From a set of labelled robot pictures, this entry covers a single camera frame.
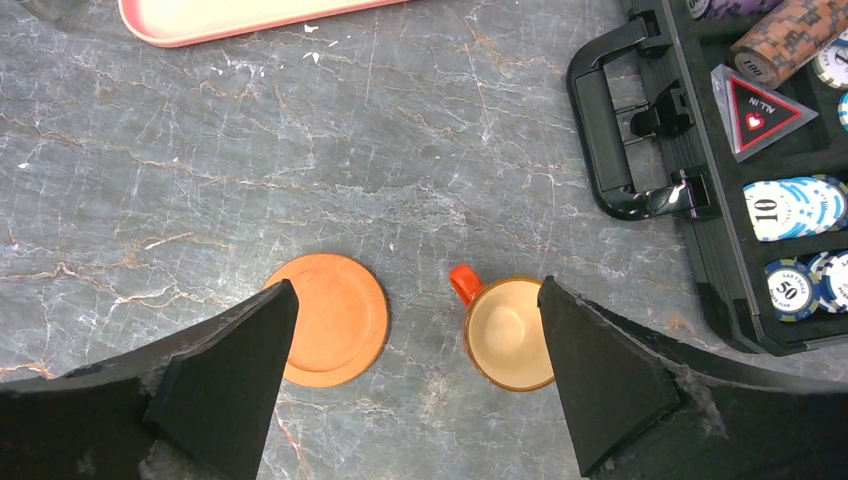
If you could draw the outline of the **orange round coaster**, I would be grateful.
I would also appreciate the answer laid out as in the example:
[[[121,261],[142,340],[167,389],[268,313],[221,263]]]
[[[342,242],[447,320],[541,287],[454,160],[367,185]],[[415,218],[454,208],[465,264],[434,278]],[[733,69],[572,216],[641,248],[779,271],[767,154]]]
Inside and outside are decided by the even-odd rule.
[[[313,253],[288,261],[266,280],[291,282],[299,310],[284,379],[329,388],[364,373],[389,333],[389,306],[377,277],[358,261]]]

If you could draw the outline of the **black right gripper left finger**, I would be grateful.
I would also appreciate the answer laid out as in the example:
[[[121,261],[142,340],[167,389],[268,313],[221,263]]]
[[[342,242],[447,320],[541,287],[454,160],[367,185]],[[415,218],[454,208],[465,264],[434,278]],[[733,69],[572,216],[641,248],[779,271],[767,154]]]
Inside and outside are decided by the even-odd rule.
[[[253,479],[265,448],[299,310],[283,280],[190,327],[143,420],[226,479]]]

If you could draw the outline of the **small orange cup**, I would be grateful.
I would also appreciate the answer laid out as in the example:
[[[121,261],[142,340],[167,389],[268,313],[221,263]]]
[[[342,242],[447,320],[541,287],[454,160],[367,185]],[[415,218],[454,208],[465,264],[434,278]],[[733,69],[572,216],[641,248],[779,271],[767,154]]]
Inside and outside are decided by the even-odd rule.
[[[486,285],[465,264],[454,267],[449,280],[466,306],[465,349],[483,377],[513,392],[554,381],[538,307],[540,280],[514,276]]]

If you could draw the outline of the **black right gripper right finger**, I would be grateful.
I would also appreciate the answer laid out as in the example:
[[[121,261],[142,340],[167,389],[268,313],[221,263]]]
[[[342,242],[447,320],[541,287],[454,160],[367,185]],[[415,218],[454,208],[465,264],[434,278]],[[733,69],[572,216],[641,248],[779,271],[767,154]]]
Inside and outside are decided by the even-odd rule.
[[[590,477],[681,398],[660,360],[554,277],[537,305],[578,467]]]

